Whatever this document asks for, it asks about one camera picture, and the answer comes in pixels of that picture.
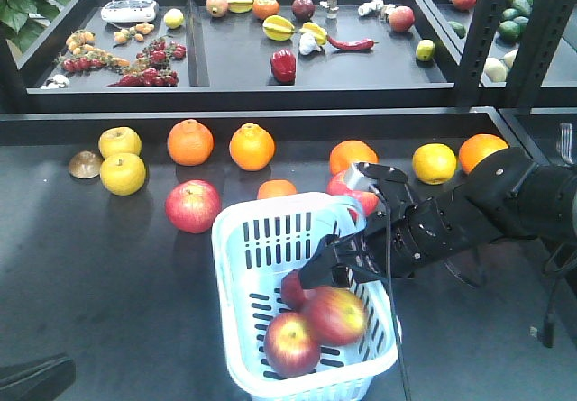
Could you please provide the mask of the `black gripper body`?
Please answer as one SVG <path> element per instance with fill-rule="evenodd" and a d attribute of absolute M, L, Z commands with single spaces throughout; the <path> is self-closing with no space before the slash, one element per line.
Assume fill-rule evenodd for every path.
<path fill-rule="evenodd" d="M 374 194 L 383 205 L 381 212 L 368 217 L 359 240 L 368 253 L 368 270 L 389 278 L 411 278 L 417 270 L 441 261 L 458 279 L 478 277 L 478 247 L 451 235 L 437 201 L 420 202 L 403 171 L 354 162 L 345 171 L 344 183 Z"/>

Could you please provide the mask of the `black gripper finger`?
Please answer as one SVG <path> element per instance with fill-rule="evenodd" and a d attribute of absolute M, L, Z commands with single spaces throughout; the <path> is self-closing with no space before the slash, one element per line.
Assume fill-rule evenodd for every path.
<path fill-rule="evenodd" d="M 373 281 L 382 281 L 383 274 L 374 265 L 346 265 L 337 263 L 330 269 L 331 287 L 349 288 L 353 282 L 364 284 Z"/>
<path fill-rule="evenodd" d="M 300 286 L 349 287 L 350 268 L 356 264 L 359 253 L 355 239 L 354 234 L 324 236 L 312 257 L 298 272 Z"/>
<path fill-rule="evenodd" d="M 76 380 L 76 363 L 66 354 L 1 367 L 2 400 L 56 400 Z"/>

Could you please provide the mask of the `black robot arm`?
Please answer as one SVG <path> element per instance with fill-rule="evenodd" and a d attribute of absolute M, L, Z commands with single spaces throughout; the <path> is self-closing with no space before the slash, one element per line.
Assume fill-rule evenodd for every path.
<path fill-rule="evenodd" d="M 501 239 L 576 242 L 576 169 L 541 166 L 519 148 L 489 155 L 461 184 L 422 201 L 393 167 L 353 163 L 345 182 L 373 192 L 385 211 L 359 232 L 326 235 L 299 272 L 305 289 L 404 278 Z"/>

